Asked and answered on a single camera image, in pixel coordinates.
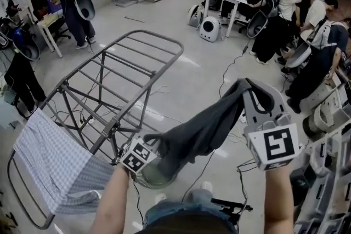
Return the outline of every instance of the hair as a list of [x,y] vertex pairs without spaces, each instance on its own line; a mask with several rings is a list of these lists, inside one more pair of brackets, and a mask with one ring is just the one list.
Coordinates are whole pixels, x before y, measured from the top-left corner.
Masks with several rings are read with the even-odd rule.
[[338,9],[339,7],[338,0],[324,0],[324,2],[328,5],[334,6],[335,9]]

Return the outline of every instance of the checkered cloth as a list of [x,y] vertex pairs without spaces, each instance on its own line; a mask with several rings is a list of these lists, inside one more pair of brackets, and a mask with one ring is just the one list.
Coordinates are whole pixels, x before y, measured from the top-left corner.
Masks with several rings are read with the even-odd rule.
[[14,149],[53,214],[96,212],[113,167],[72,140],[41,110],[36,110]]

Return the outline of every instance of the white desk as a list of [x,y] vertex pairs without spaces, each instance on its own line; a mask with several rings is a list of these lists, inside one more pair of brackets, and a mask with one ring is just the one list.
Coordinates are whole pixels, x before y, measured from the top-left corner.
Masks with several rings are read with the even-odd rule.
[[[231,12],[231,18],[230,18],[230,23],[228,26],[228,31],[227,34],[225,36],[229,37],[230,36],[230,32],[231,32],[231,28],[233,27],[233,23],[235,20],[235,14],[237,11],[237,7],[239,6],[239,3],[244,3],[247,4],[246,0],[224,0],[224,1],[228,1],[234,4],[234,9]],[[204,11],[204,17],[207,17],[207,13],[208,13],[208,7],[210,6],[210,0],[206,0],[206,4],[205,4],[205,11]]]
[[61,51],[59,47],[57,46],[53,36],[51,35],[51,32],[49,31],[49,26],[52,25],[54,22],[56,22],[60,17],[62,16],[62,10],[57,11],[54,14],[49,14],[44,16],[44,19],[42,19],[39,23],[39,29],[42,34],[42,36],[45,39],[45,42],[48,44],[49,49],[51,52],[55,51],[59,55],[60,58],[62,58]]

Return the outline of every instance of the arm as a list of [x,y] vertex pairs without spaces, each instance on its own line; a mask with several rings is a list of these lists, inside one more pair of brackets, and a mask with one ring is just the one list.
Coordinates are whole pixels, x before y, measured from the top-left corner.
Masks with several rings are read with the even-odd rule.
[[264,234],[293,234],[293,197],[289,166],[266,172]]
[[100,200],[90,234],[123,234],[129,172],[118,164]]
[[328,79],[332,79],[333,78],[333,75],[334,75],[334,73],[336,71],[336,68],[339,65],[340,59],[341,59],[341,49],[337,47],[335,49],[335,53],[334,53],[334,57],[333,57],[333,64],[331,66],[331,71],[330,71],[330,73],[328,75]]
[[298,27],[301,26],[300,12],[301,12],[300,7],[299,7],[299,6],[296,6],[295,15],[296,15],[296,25],[297,25]]

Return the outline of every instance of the white sneaker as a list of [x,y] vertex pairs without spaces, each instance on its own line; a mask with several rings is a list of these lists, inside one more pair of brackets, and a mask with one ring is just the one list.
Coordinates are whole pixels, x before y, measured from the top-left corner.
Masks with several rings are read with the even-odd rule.
[[95,37],[93,36],[93,37],[91,37],[91,38],[89,38],[89,42],[90,42],[90,44],[93,44],[93,43],[95,43],[97,40],[95,39]]
[[219,17],[219,22],[222,26],[227,26],[229,24],[229,19],[224,17]]
[[258,58],[256,58],[256,62],[258,62],[261,65],[267,65],[268,64],[268,62],[262,62]]
[[200,189],[204,189],[204,190],[209,191],[210,193],[213,193],[213,185],[209,181],[204,181],[200,185]]
[[86,48],[86,47],[88,47],[89,46],[89,44],[88,44],[88,42],[84,42],[84,44],[82,45],[82,46],[76,46],[76,49],[77,50],[80,50],[80,49],[84,49],[84,48]]
[[164,194],[164,193],[157,194],[155,196],[155,205],[157,205],[158,203],[160,203],[161,201],[166,200],[166,199],[167,199],[166,194]]

